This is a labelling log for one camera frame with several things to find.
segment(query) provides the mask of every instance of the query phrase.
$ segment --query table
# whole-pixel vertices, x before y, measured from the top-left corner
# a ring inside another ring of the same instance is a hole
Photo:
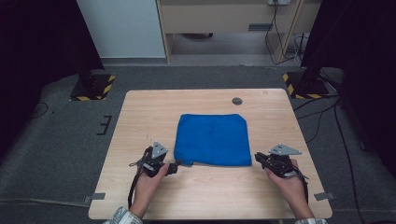
[[[167,61],[175,34],[229,34],[266,32],[275,14],[274,6],[262,0],[156,0]],[[321,0],[290,0],[277,7],[276,27],[268,33],[275,60],[284,60],[293,34],[309,33]]]
[[[234,97],[242,99],[233,104]],[[127,207],[135,167],[144,150],[154,141],[168,147],[165,161],[174,161],[177,123],[182,114],[239,114],[247,121],[251,167],[180,166],[163,179],[145,219],[266,219],[293,218],[278,188],[255,161],[278,143],[294,147],[302,155],[301,170],[309,177],[309,204],[317,217],[330,217],[329,202],[316,201],[323,192],[299,124],[286,92],[282,89],[129,91],[111,140],[93,200],[92,219],[107,219],[120,206]]]

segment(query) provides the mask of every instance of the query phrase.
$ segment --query small circular mark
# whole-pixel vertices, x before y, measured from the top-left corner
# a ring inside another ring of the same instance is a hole
[[[241,105],[242,104],[242,99],[239,97],[233,98],[233,104],[235,105]]]

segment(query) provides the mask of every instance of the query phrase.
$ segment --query gray floor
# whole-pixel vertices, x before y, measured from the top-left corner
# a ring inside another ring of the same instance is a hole
[[[103,115],[117,119],[125,90],[159,88],[283,88],[281,74],[299,70],[294,60],[273,64],[263,42],[264,34],[214,35],[208,39],[177,36],[172,61],[129,61],[107,64],[107,72],[116,74],[116,83],[104,101],[68,102],[77,77],[67,77],[48,85],[42,101],[49,110],[42,119],[32,119],[15,144],[10,157],[0,167],[0,198],[41,198],[83,203],[94,192],[101,165],[106,157],[111,132],[97,124]],[[326,74],[338,81],[342,71],[326,68]],[[296,111],[296,117],[320,111],[335,99],[315,101]],[[290,99],[295,108],[308,100]],[[35,115],[45,111],[38,105]],[[381,165],[374,152],[360,148],[346,111],[337,108],[355,174],[356,193],[366,223],[396,220],[396,180]],[[298,119],[306,140],[318,130],[308,148],[331,200],[333,216],[329,223],[361,223],[354,200],[346,150],[338,132],[334,113],[328,111]],[[89,220],[88,208],[30,203],[0,203],[0,223],[101,223]],[[225,222],[256,224],[262,221]]]

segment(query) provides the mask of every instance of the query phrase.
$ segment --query wall outlet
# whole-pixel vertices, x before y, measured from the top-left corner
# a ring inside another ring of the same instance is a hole
[[[275,3],[278,6],[287,6],[287,5],[290,5],[290,0],[268,0],[269,6],[274,6]]]

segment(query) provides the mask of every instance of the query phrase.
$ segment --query blue fabric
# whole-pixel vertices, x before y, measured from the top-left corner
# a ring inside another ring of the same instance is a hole
[[[248,126],[244,118],[231,115],[184,114],[177,126],[176,160],[219,166],[250,166]]]

